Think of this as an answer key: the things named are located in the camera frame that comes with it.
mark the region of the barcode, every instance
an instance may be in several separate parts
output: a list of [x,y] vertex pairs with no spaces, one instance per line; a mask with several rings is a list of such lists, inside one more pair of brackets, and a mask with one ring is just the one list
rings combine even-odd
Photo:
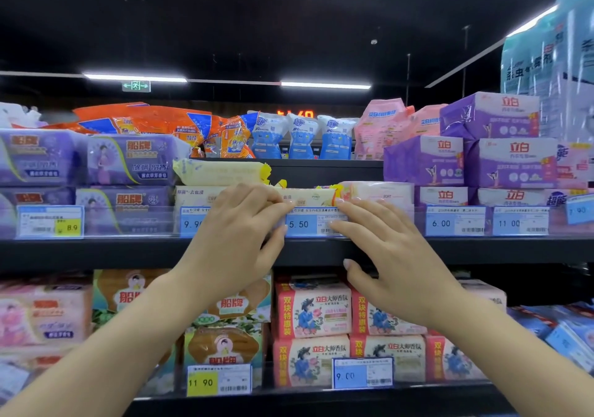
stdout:
[[224,385],[219,388],[220,392],[241,392],[242,390],[248,390],[246,385]]
[[367,380],[367,385],[378,385],[390,383],[389,378],[381,378],[379,380]]

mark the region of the blue detergent pouch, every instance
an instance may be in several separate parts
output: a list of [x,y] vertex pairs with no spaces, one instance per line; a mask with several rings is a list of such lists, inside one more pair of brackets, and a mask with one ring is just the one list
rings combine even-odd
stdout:
[[318,121],[313,118],[298,117],[293,113],[288,116],[292,122],[289,159],[314,159],[311,142],[318,133]]
[[318,115],[322,131],[320,159],[350,160],[356,120]]
[[278,143],[283,139],[291,118],[275,113],[258,112],[256,123],[252,129],[252,151],[257,159],[280,159],[281,152]]

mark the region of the price label holder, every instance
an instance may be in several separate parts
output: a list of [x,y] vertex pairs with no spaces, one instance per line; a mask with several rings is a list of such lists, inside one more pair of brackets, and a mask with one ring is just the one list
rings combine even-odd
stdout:
[[336,207],[296,207],[285,219],[285,237],[340,237],[328,223],[335,219],[347,219]]
[[84,206],[17,206],[17,239],[82,239]]
[[547,206],[495,206],[493,208],[494,236],[549,235]]
[[427,237],[480,237],[485,234],[484,206],[427,206]]
[[373,389],[394,385],[394,358],[332,359],[332,389]]
[[191,365],[188,367],[188,397],[249,395],[252,365]]
[[191,239],[209,213],[210,207],[182,207],[179,210],[179,236]]
[[565,208],[568,224],[594,221],[594,195],[578,195],[567,198]]

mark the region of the right hand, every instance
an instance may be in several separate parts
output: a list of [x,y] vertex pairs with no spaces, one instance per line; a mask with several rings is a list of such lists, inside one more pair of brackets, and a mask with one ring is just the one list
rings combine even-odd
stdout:
[[345,259],[349,282],[375,307],[407,322],[438,329],[467,294],[405,212],[380,201],[337,203],[349,221],[330,226],[375,264],[379,279]]

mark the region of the blue price tag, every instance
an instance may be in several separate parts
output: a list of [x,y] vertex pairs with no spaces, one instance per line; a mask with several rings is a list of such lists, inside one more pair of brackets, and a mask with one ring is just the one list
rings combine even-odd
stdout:
[[179,236],[182,239],[194,237],[196,231],[206,218],[210,207],[182,207],[179,211]]
[[347,219],[336,207],[296,207],[285,218],[286,237],[336,237],[328,223],[334,219]]
[[579,195],[567,198],[565,208],[568,224],[594,221],[594,195]]
[[84,206],[17,206],[17,239],[82,239]]
[[332,359],[332,389],[372,389],[394,385],[394,358]]
[[427,237],[477,237],[485,234],[484,206],[427,206]]
[[494,236],[547,236],[549,208],[547,206],[495,206]]

